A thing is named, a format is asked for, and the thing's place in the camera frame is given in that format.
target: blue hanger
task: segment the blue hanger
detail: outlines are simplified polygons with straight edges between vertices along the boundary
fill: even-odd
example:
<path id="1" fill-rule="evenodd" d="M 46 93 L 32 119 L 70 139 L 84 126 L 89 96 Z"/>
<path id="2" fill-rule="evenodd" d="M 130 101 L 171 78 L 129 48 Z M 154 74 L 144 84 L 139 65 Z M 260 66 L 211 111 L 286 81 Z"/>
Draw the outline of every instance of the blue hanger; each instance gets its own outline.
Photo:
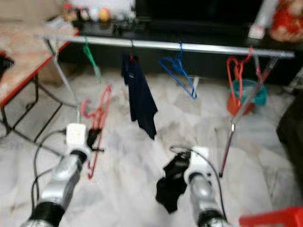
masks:
<path id="1" fill-rule="evenodd" d="M 173 69 L 175 70 L 175 72 L 177 72 L 180 75 L 184 75 L 186 77 L 186 79 L 188 80 L 190 87 L 192 88 L 191 91 L 188 90 L 186 88 L 186 86 L 174 75 L 173 72 L 171 72 L 164 64 L 164 61 L 169 61 L 172 64 Z M 176 59 L 172 59 L 172 58 L 161 58 L 159 60 L 159 64 L 166 70 L 166 72 L 168 74 L 170 74 L 175 80 L 176 82 L 183 87 L 183 89 L 193 98 L 196 99 L 197 98 L 197 92 L 195 91 L 195 87 L 191 81 L 191 79 L 189 78 L 188 74 L 186 73 L 186 71 L 183 69 L 182 66 L 182 44 L 180 43 L 180 55 L 176 58 Z"/>

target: teal bucket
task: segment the teal bucket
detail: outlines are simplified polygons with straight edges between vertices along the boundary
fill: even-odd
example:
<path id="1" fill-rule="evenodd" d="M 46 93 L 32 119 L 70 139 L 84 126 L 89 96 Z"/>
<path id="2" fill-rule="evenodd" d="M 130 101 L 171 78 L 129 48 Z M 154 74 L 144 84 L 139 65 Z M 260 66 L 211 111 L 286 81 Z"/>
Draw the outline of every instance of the teal bucket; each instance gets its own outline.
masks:
<path id="1" fill-rule="evenodd" d="M 243 92 L 242 92 L 241 103 L 243 103 L 245 101 L 246 97 L 252 91 L 252 89 L 257 84 L 257 82 L 250 80 L 250 79 L 243 79 L 242 84 L 243 84 Z M 240 94 L 239 80 L 234 80 L 232 85 L 233 85 L 233 89 L 235 92 L 235 96 L 237 98 L 239 98 L 239 94 Z M 262 85 L 262 87 L 259 89 L 256 97 L 254 97 L 251 102 L 254 103 L 255 105 L 264 106 L 266 103 L 266 98 L 267 98 L 267 89 L 264 85 Z"/>

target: floor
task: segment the floor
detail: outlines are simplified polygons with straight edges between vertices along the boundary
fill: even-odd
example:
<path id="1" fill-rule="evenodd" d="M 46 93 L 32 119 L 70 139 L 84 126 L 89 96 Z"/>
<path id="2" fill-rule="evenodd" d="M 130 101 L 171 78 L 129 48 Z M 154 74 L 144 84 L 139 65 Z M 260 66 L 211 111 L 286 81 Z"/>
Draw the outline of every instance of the floor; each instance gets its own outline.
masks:
<path id="1" fill-rule="evenodd" d="M 131 122 L 128 88 L 120 72 L 103 70 L 101 84 L 90 70 L 70 77 L 81 99 L 97 106 L 107 84 L 114 86 L 102 147 L 94 178 L 87 169 L 77 185 L 61 227 L 194 227 L 188 190 L 178 201 L 178 211 L 169 215 L 156 202 L 156 182 L 163 177 L 162 168 L 172 158 L 168 147 L 173 144 L 199 145 L 210 149 L 210 160 L 219 167 L 226 143 L 230 114 L 226 111 L 226 82 L 203 79 L 197 88 L 198 99 L 192 100 L 169 76 L 149 75 L 147 80 L 158 108 L 155 115 L 157 135 L 151 140 L 137 122 Z M 34 98 L 33 86 L 27 87 L 8 107 L 9 118 L 16 119 Z M 58 97 L 72 101 L 67 90 L 48 88 Z M 285 149 L 276 135 L 276 126 L 293 97 L 270 87 L 267 105 L 245 116 L 227 161 L 222 179 L 223 200 L 228 220 L 239 224 L 243 215 L 302 205 L 298 184 Z M 56 103 L 45 97 L 18 127 L 34 136 Z M 62 129 L 76 119 L 75 111 L 64 107 L 50 127 Z M 64 151 L 64 138 L 54 136 L 47 145 Z M 0 140 L 0 227 L 18 227 L 30 215 L 30 185 L 33 181 L 32 158 L 35 146 L 11 133 Z M 39 171 L 57 163 L 57 157 L 45 151 L 39 157 Z M 41 179 L 45 185 L 49 176 Z"/>

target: black metal frame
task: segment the black metal frame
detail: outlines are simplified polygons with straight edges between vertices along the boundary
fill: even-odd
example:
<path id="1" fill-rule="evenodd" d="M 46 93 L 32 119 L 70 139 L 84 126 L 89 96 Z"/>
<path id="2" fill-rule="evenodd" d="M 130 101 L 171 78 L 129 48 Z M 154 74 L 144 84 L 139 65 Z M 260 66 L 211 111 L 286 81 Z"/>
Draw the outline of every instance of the black metal frame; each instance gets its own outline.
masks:
<path id="1" fill-rule="evenodd" d="M 7 115 L 5 113 L 5 106 L 8 105 L 18 94 L 21 90 L 23 90 L 28 84 L 29 82 L 33 82 L 35 84 L 35 100 L 31 103 L 28 103 L 26 105 L 26 110 L 25 112 L 16 120 L 16 122 L 11 126 L 8 123 L 7 120 Z M 46 129 L 46 127 L 49 125 L 49 123 L 51 122 L 51 120 L 56 116 L 56 114 L 58 113 L 58 111 L 61 109 L 61 107 L 64 106 L 69 106 L 69 107 L 73 107 L 76 108 L 75 105 L 69 104 L 69 103 L 65 103 L 62 100 L 58 99 L 56 96 L 54 96 L 51 92 L 49 92 L 44 86 L 42 86 L 39 81 L 38 81 L 38 75 L 34 75 L 33 78 L 29 81 L 25 86 L 23 86 L 18 92 L 16 92 L 14 94 L 14 96 L 4 105 L 1 107 L 1 115 L 2 115 L 2 120 L 0 120 L 0 122 L 4 125 L 6 133 L 3 137 L 6 137 L 10 134 L 10 132 L 15 132 L 17 135 L 19 135 L 20 137 L 24 138 L 25 140 L 34 143 L 34 144 L 38 144 L 37 140 L 40 137 L 40 135 L 43 133 L 43 131 Z M 17 125 L 24 119 L 24 117 L 29 113 L 29 111 L 36 105 L 36 103 L 39 101 L 39 89 L 41 89 L 42 91 L 44 91 L 51 99 L 53 99 L 54 101 L 59 103 L 59 106 L 56 108 L 56 110 L 53 112 L 53 114 L 49 117 L 49 119 L 46 121 L 46 123 L 43 125 L 43 127 L 41 128 L 41 130 L 39 131 L 39 133 L 35 136 L 34 139 L 31 139 L 30 137 L 26 136 L 25 134 L 21 133 L 20 131 L 18 131 L 16 129 Z M 48 149 L 48 150 L 53 150 L 47 146 L 43 146 L 44 148 Z"/>

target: orange ball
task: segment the orange ball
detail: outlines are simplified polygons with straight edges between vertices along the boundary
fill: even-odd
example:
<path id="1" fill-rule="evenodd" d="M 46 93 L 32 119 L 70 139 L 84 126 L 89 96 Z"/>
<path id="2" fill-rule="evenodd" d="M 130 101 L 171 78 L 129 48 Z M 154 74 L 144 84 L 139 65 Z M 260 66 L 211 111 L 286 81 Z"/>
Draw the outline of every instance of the orange ball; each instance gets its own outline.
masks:
<path id="1" fill-rule="evenodd" d="M 102 8 L 99 11 L 99 17 L 102 22 L 108 22 L 110 20 L 110 13 L 107 8 Z"/>

